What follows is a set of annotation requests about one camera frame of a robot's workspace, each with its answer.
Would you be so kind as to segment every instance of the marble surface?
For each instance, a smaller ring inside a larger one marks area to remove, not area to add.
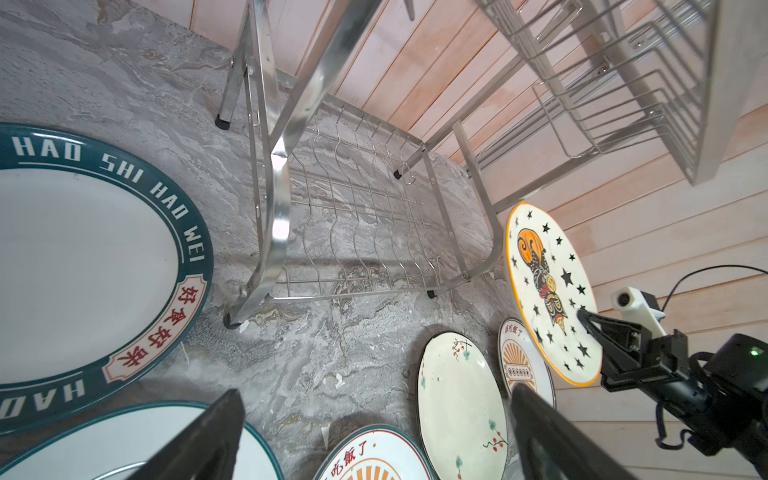
[[[0,0],[0,121],[74,131],[151,162],[192,197],[215,250],[212,294],[181,348],[93,409],[0,439],[0,462],[123,406],[158,399],[211,402],[226,389],[237,388],[247,420],[272,446],[286,478],[309,480],[329,452],[322,427],[330,425],[330,447],[372,422],[395,425],[420,442],[414,386],[419,357],[431,336],[458,331],[495,363],[498,328],[507,316],[518,313],[501,264],[436,299],[400,293],[272,304],[254,312],[243,333],[223,327],[223,308],[258,259],[243,101],[230,131],[213,123],[229,56],[225,49],[125,0]],[[337,118],[337,111],[323,110],[321,131],[335,128]],[[342,137],[351,140],[354,120],[343,118],[339,124]],[[372,125],[366,128],[370,135]],[[370,142],[391,148],[394,155],[402,142],[387,140],[385,132],[378,132]],[[409,148],[402,152],[409,154]],[[296,150],[296,161],[311,164],[319,156],[345,164],[352,155],[336,149],[332,141],[313,147],[308,134]],[[371,169],[358,180],[366,181],[366,175],[376,179],[391,167],[377,167],[375,160],[368,159]],[[477,263],[491,241],[475,192],[460,167],[444,158],[434,162],[457,237],[468,261]],[[414,198],[428,194],[423,167],[415,177]],[[301,182],[295,187],[298,192]],[[297,222],[306,221],[308,213],[297,207],[294,214],[292,241],[297,244],[302,234]],[[327,221],[325,214],[317,215],[311,221]],[[425,203],[424,218],[441,222],[434,203]],[[339,254],[349,254],[350,245],[358,242],[350,242],[344,225],[348,220],[340,218],[336,227],[308,233],[309,251],[316,245],[322,255],[333,230],[336,237],[330,243],[338,242]],[[369,239],[370,222],[356,222],[359,242]],[[404,238],[396,248],[408,250],[413,237]],[[448,239],[438,230],[425,230],[423,240],[428,250],[424,257],[449,250]],[[304,252],[294,253],[298,258]],[[441,267],[450,276],[456,271],[455,259],[444,255]],[[341,278],[341,269],[334,268],[328,267]],[[501,385],[499,372],[495,375]],[[522,478],[517,450],[514,445],[509,450],[505,477]]]

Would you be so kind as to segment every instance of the plate with cherry branch design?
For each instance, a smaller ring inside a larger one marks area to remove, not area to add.
[[[417,380],[419,431],[442,480],[499,480],[509,450],[502,396],[482,352],[454,332],[424,348]]]

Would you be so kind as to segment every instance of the cartoon illustration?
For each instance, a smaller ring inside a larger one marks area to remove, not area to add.
[[[563,310],[563,303],[555,290],[557,286],[554,278],[549,274],[549,265],[545,254],[547,250],[541,242],[538,233],[524,228],[518,233],[518,251],[528,268],[533,273],[534,285],[538,288],[538,294],[544,299],[549,312],[552,325],[558,324],[565,332],[564,319],[568,318]]]

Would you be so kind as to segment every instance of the ceramic plate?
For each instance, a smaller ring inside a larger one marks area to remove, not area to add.
[[[498,332],[498,364],[504,374],[507,393],[521,382],[554,407],[554,385],[547,363],[518,319],[506,319]]]
[[[0,124],[0,434],[136,379],[194,322],[213,272],[170,178],[100,141]]]
[[[197,402],[156,402],[93,419],[38,445],[0,468],[2,480],[120,480],[134,474],[152,455],[204,410]],[[275,455],[254,427],[240,436],[234,480],[283,480]]]
[[[491,367],[458,333],[429,340],[417,385],[419,428],[442,480],[498,480],[509,450],[507,418]]]
[[[576,312],[598,308],[571,242],[549,214],[519,204],[509,214],[505,243],[512,288],[531,339],[563,379],[591,384],[600,375],[603,349]]]
[[[428,465],[406,434],[388,425],[368,425],[339,443],[315,480],[431,480]]]

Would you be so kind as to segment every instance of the orange-rimmed plate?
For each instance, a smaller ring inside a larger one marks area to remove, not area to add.
[[[547,212],[525,203],[509,214],[505,238],[512,289],[531,340],[564,380],[590,385],[600,375],[603,349],[576,313],[598,308],[571,242]]]

